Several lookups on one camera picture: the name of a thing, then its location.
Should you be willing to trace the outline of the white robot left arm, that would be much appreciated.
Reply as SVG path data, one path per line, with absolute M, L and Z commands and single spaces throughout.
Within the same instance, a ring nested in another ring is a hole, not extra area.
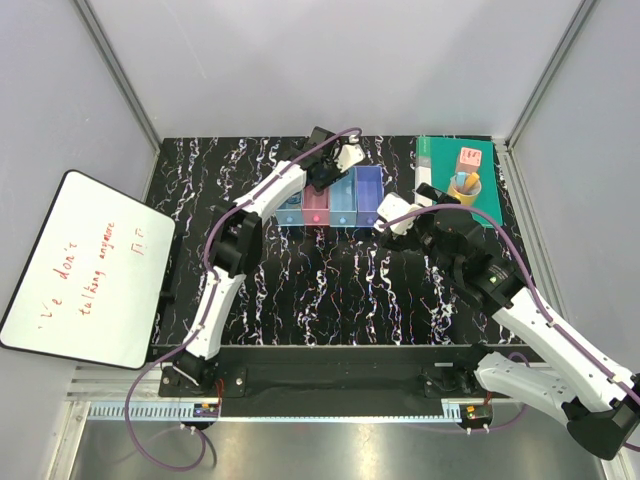
M 266 219 L 310 186 L 322 193 L 364 160 L 362 129 L 332 133 L 320 127 L 287 151 L 272 172 L 249 192 L 214 206 L 203 250 L 206 282 L 193 324 L 172 360 L 181 384 L 196 396 L 215 386 L 224 325 L 244 283 L 259 265 Z

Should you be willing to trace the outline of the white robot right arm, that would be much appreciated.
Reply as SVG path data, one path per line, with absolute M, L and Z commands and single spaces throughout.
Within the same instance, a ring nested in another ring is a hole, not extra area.
M 639 377 L 601 352 L 541 296 L 517 248 L 494 228 L 510 252 L 503 257 L 484 239 L 481 211 L 431 187 L 433 205 L 410 204 L 390 193 L 377 209 L 382 247 L 427 256 L 470 306 L 506 327 L 551 368 L 538 372 L 477 347 L 454 371 L 466 396 L 504 394 L 562 424 L 587 452 L 612 460 L 639 426 Z

